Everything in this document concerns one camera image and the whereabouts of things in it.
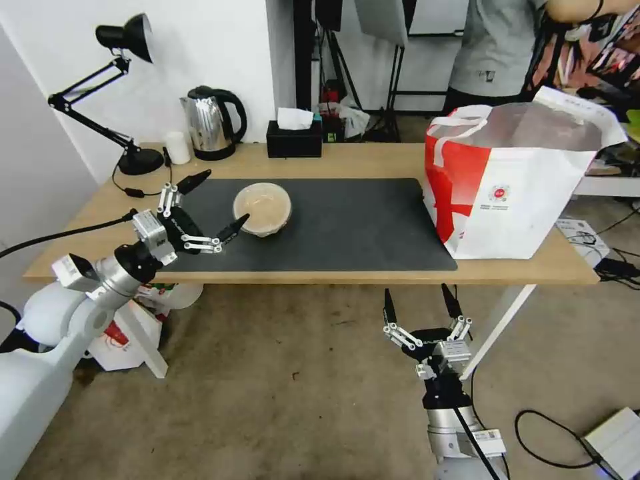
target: electric kettle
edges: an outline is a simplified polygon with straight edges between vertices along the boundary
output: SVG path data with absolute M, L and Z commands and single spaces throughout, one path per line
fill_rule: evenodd
M 193 152 L 200 160 L 222 160 L 235 152 L 235 146 L 247 131 L 247 113 L 232 92 L 206 86 L 189 91 L 180 98 L 187 116 Z M 226 103 L 235 106 L 240 116 L 240 128 L 233 131 Z

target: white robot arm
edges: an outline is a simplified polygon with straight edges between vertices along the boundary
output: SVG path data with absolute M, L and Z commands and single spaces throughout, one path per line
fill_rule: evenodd
M 52 266 L 58 282 L 29 299 L 21 328 L 55 348 L 46 353 L 19 349 L 0 354 L 0 479 L 18 475 L 64 402 L 73 369 L 138 287 L 177 260 L 178 253 L 220 253 L 238 234 L 248 215 L 211 238 L 204 237 L 180 208 L 182 196 L 210 172 L 187 177 L 178 185 L 166 184 L 155 214 L 146 210 L 133 216 L 136 243 L 121 245 L 95 264 L 72 253 L 62 257 Z M 191 248 L 183 237 L 197 237 L 211 248 Z

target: black desk lamp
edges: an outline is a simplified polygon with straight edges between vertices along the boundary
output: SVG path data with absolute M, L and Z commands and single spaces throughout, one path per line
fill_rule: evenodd
M 163 158 L 160 152 L 151 149 L 141 149 L 135 144 L 132 137 L 103 127 L 73 109 L 74 103 L 88 97 L 93 92 L 100 90 L 102 87 L 105 87 L 129 72 L 131 59 L 124 56 L 123 50 L 130 50 L 136 57 L 152 63 L 147 46 L 151 39 L 149 20 L 144 13 L 140 13 L 130 18 L 124 27 L 112 27 L 110 25 L 98 26 L 98 28 L 95 29 L 95 36 L 98 39 L 98 43 L 111 50 L 115 58 L 105 67 L 74 83 L 69 88 L 62 90 L 62 92 L 54 93 L 49 97 L 49 105 L 122 146 L 125 151 L 122 157 L 120 157 L 118 166 L 120 167 L 120 171 L 125 175 L 142 175 L 152 172 L 163 164 Z M 94 87 L 78 89 L 81 85 L 112 67 L 117 68 L 120 72 Z M 67 96 L 70 95 L 74 95 L 73 98 L 67 99 Z

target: kettle handle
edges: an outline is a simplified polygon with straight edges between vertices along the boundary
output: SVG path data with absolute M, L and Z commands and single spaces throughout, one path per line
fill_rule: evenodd
M 245 136 L 247 132 L 247 112 L 245 111 L 244 105 L 240 99 L 229 90 L 223 89 L 211 89 L 211 96 L 215 97 L 218 105 L 220 106 L 220 110 L 222 111 L 223 121 L 229 122 L 229 131 L 231 131 L 231 118 L 229 116 L 229 112 L 226 107 L 223 105 L 224 103 L 231 103 L 235 106 L 235 109 L 238 111 L 238 116 L 240 116 L 240 128 L 237 132 L 231 132 L 231 141 L 236 144 L 242 140 L 242 137 Z

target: shopping bag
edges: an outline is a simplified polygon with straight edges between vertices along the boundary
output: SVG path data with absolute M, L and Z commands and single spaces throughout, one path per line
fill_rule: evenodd
M 546 87 L 462 107 L 425 134 L 425 206 L 453 258 L 528 259 L 597 151 L 626 140 L 604 107 Z

